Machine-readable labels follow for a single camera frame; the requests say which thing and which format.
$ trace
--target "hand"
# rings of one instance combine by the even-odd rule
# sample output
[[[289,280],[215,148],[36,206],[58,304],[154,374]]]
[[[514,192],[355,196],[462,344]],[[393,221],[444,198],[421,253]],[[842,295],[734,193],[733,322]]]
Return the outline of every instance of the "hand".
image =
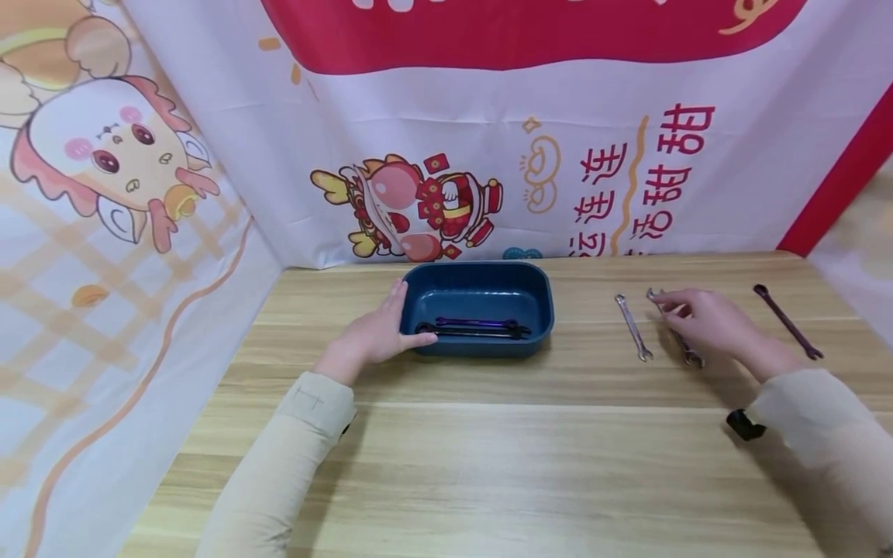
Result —
[[[686,288],[656,296],[667,324],[683,337],[731,356],[760,383],[804,368],[778,339],[763,333],[731,300],[714,291]]]
[[[366,364],[385,362],[403,351],[437,343],[438,336],[433,333],[400,333],[407,287],[398,279],[381,306],[350,322],[329,344],[313,371],[350,386]]]

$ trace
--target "red border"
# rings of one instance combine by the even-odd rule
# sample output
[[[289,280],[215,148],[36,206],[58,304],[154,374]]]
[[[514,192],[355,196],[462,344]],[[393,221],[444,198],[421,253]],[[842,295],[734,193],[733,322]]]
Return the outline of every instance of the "red border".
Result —
[[[807,257],[893,154],[893,84],[778,245]]]

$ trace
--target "beige sleeve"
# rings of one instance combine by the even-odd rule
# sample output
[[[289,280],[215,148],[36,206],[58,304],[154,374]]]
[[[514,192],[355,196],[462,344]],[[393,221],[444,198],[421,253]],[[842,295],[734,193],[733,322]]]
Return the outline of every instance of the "beige sleeve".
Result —
[[[824,370],[770,379],[747,416],[776,429],[893,556],[893,438],[843,382]]]
[[[196,556],[285,558],[313,474],[355,415],[349,387],[302,374],[221,492]]]

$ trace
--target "wooden table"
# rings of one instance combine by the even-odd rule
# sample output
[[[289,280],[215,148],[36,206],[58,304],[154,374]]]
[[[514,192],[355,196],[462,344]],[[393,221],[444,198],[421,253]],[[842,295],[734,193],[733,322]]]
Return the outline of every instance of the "wooden table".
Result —
[[[550,345],[527,362],[404,355],[367,372],[357,421],[318,471],[289,556],[870,555],[777,438],[727,434],[727,411],[755,396],[747,375],[713,355],[704,372],[686,368],[648,319],[648,287],[712,288],[798,347],[752,292],[764,283],[822,364],[893,428],[893,357],[809,263],[782,253],[536,263],[554,292]],[[192,555],[297,375],[409,268],[283,274],[123,556]],[[619,292],[653,362],[636,357]]]

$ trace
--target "wrench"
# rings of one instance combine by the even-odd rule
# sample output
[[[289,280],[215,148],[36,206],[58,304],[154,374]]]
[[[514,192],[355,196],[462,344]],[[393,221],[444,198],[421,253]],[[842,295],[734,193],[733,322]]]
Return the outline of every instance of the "wrench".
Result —
[[[423,321],[415,327],[416,333],[436,333],[444,337],[499,337],[518,341],[524,339],[519,329],[480,329],[480,328],[439,328],[438,326]]]
[[[781,308],[772,300],[772,297],[769,296],[769,288],[766,285],[754,285],[754,292],[757,293],[760,298],[762,298],[766,303],[772,308],[772,311],[775,312],[775,315],[778,316],[781,323],[784,324],[784,327],[788,328],[790,334],[794,336],[794,339],[803,347],[803,350],[806,351],[806,356],[817,361],[820,358],[825,358],[825,355],[822,354],[822,351],[815,348],[807,339],[804,337],[800,330],[797,329],[797,326],[794,325],[794,322],[790,320],[788,315],[781,310]]]
[[[521,333],[530,333],[530,328],[520,325],[517,320],[463,320],[438,316],[434,319],[434,325],[439,328],[444,326],[478,326],[479,328],[500,328],[510,331],[517,329]]]
[[[645,294],[645,296],[648,297],[648,300],[654,302],[655,292],[651,290],[651,288],[648,289],[648,292]],[[657,306],[657,310],[659,310],[661,315],[663,315],[663,308],[661,308],[661,305],[655,303],[655,306]],[[683,356],[685,357],[685,363],[688,366],[697,366],[698,368],[704,368],[704,359],[701,357],[700,354],[697,353],[697,351],[695,351],[695,349],[691,348],[689,342],[686,341],[685,338],[673,328],[670,328],[670,333],[672,333],[673,338],[676,339],[676,343],[679,344],[679,347],[682,349]]]
[[[617,295],[614,297],[614,300],[620,306],[621,312],[623,312],[623,319],[626,320],[626,326],[630,328],[632,339],[636,342],[638,359],[642,362],[648,362],[648,359],[654,360],[654,354],[645,347],[645,341],[642,341],[642,335],[638,332],[636,322],[632,319],[630,308],[626,305],[626,296]]]

